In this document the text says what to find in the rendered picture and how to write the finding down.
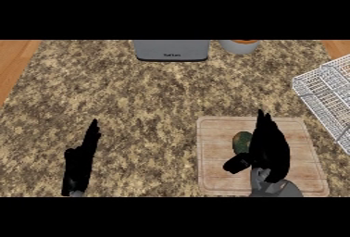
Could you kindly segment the grey appliance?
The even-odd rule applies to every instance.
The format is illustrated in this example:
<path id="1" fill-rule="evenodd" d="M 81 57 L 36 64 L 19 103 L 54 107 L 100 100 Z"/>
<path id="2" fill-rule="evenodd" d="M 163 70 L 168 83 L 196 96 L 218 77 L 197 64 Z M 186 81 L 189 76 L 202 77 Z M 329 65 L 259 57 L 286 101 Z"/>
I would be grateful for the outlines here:
<path id="1" fill-rule="evenodd" d="M 137 59 L 143 61 L 202 61 L 209 40 L 134 40 Z"/>

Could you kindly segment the pale wooden cutting board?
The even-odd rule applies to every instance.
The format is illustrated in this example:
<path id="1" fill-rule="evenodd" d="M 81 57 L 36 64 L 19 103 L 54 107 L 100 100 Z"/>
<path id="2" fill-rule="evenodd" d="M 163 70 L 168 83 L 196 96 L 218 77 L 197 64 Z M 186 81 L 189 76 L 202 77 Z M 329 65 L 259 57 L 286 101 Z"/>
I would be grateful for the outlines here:
<path id="1" fill-rule="evenodd" d="M 230 174 L 223 164 L 234 156 L 231 138 L 239 131 L 254 131 L 255 120 L 255 117 L 200 117 L 196 121 L 197 186 L 203 194 L 248 196 L 251 193 L 249 169 Z M 290 151 L 285 178 L 298 186 L 304 197 L 326 197 L 326 175 L 304 121 L 299 118 L 273 118 L 273 121 Z"/>

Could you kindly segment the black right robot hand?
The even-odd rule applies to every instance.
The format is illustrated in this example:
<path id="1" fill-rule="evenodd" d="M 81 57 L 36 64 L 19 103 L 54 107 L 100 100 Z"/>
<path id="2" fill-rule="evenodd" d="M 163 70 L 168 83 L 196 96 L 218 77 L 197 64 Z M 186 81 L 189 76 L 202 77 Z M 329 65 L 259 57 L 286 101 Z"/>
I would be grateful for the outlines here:
<path id="1" fill-rule="evenodd" d="M 276 183 L 289 171 L 289 146 L 270 114 L 258 110 L 255 129 L 248 151 L 237 154 L 223 165 L 231 174 L 246 168 L 268 169 L 265 182 Z"/>

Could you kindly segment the grey pot with orange contents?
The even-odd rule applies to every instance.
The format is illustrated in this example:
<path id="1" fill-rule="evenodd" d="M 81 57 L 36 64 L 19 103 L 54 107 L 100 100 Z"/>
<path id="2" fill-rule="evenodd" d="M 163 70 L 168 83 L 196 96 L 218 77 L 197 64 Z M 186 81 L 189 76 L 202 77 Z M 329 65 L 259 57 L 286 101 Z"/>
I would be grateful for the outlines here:
<path id="1" fill-rule="evenodd" d="M 218 43 L 227 52 L 236 55 L 243 55 L 243 54 L 249 54 L 255 50 L 259 44 L 259 41 L 258 40 L 220 40 Z"/>

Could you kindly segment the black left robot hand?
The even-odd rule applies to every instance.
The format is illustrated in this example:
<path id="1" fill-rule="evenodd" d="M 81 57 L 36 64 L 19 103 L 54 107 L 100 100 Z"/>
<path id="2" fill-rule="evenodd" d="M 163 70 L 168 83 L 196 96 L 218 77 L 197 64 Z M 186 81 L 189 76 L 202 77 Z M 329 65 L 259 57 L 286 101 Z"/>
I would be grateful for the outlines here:
<path id="1" fill-rule="evenodd" d="M 93 157 L 101 137 L 97 120 L 93 119 L 82 138 L 82 144 L 76 148 L 64 150 L 64 175 L 62 196 L 69 196 L 69 192 L 84 192 L 88 185 L 93 167 Z"/>

